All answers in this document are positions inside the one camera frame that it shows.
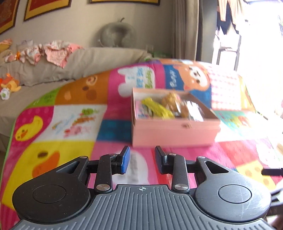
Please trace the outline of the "pink cardboard box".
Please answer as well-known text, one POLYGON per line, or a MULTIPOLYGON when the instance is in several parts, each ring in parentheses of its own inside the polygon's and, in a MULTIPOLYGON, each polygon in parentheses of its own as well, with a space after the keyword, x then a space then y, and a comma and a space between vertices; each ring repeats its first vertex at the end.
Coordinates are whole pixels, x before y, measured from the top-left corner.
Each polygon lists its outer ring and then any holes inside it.
POLYGON ((166 89, 133 88, 131 96, 132 145, 141 147, 189 147, 211 145, 220 132, 220 120, 199 99, 185 91, 166 89), (162 119, 139 118, 139 104, 145 98, 155 102, 169 93, 175 93, 181 99, 196 103, 204 113, 203 121, 193 121, 185 118, 162 119))

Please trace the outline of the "yellow snack bar wrapper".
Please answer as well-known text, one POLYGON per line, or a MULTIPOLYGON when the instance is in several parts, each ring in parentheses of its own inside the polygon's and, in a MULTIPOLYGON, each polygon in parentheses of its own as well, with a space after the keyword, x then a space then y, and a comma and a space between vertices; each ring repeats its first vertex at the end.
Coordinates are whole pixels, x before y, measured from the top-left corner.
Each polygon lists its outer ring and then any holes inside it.
POLYGON ((147 106, 155 116, 160 117, 162 119, 174 119, 174 114, 169 110, 162 106, 160 103, 154 101, 151 97, 147 97, 142 99, 141 103, 147 106))

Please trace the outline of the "bread bun plain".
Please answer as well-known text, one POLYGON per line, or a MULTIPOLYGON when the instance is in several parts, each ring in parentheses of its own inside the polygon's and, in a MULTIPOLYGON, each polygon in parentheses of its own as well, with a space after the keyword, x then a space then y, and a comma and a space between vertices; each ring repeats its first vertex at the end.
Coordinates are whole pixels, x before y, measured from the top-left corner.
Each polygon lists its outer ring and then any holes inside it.
POLYGON ((178 113, 181 118, 196 122, 204 121, 204 112, 197 103, 194 103, 192 101, 181 101, 181 103, 179 104, 178 113))

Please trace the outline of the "pink Volcano snack pack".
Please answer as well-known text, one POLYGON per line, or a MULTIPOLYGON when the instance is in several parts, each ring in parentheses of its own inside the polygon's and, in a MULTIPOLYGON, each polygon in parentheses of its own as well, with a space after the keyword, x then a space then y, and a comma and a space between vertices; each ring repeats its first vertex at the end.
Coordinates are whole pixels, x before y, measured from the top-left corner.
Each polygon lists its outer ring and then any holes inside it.
POLYGON ((153 118, 154 114, 146 105, 142 104, 141 101, 135 102, 135 114, 137 119, 148 119, 153 118))

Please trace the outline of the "bread bun red label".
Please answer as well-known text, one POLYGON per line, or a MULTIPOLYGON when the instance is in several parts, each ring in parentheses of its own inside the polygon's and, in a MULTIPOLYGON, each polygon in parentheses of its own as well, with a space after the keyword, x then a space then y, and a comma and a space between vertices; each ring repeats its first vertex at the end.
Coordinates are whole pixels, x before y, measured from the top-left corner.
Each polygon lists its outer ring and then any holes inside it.
POLYGON ((174 113, 181 112, 180 104, 181 104, 181 98, 176 93, 168 93, 161 100, 161 105, 174 113))

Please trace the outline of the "pink baby clothes pile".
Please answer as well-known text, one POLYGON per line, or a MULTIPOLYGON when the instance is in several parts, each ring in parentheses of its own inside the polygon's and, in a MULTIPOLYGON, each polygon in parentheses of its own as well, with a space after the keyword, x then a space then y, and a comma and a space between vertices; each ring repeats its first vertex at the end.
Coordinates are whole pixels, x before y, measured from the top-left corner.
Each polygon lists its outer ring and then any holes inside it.
POLYGON ((1 42, 1 65, 20 61, 22 63, 29 62, 35 66, 42 58, 46 58, 47 62, 65 68, 70 55, 74 51, 82 49, 80 45, 61 40, 44 44, 36 44, 33 40, 24 40, 16 46, 16 51, 13 52, 10 50, 12 44, 11 39, 1 42))

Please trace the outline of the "small white plush toy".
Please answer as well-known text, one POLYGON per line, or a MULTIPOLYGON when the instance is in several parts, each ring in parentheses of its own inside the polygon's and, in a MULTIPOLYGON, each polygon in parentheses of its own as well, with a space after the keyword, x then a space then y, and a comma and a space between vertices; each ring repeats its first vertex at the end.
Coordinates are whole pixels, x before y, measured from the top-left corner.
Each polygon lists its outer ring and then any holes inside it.
POLYGON ((8 100, 10 98, 11 91, 9 88, 3 88, 0 92, 0 95, 2 100, 8 100))

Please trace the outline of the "orange yellow plush toy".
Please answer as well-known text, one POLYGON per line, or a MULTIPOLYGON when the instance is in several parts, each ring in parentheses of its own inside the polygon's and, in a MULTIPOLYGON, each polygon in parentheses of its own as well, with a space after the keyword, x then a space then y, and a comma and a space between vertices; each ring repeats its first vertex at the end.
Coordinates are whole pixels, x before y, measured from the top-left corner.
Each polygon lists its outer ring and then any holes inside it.
POLYGON ((19 91, 21 86, 18 80, 7 73, 5 78, 1 78, 1 90, 2 89, 9 89, 12 93, 14 93, 19 91))

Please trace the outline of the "grey neck pillow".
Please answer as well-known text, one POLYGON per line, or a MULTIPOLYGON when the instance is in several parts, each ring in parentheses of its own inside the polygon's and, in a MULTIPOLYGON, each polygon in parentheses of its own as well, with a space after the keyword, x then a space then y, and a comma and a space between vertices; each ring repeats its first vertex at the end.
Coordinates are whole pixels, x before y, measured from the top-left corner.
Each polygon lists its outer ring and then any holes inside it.
POLYGON ((125 18, 104 25, 99 33, 98 42, 102 47, 134 48, 137 42, 137 33, 134 27, 125 18))

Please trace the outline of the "beige curtain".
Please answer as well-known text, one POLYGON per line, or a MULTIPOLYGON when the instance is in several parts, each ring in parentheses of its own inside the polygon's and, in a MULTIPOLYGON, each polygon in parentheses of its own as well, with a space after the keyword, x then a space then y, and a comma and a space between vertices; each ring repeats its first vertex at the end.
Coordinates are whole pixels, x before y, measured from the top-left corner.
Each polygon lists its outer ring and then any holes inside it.
POLYGON ((173 58, 212 62, 217 7, 217 0, 173 1, 173 58))

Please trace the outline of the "framed picture orange border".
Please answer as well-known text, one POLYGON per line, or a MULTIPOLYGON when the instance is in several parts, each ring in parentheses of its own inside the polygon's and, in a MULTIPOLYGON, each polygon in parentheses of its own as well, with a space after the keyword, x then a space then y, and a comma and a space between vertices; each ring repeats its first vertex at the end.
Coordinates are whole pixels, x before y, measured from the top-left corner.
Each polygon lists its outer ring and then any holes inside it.
POLYGON ((48 12, 68 8, 70 6, 71 0, 28 0, 24 21, 28 21, 48 12))

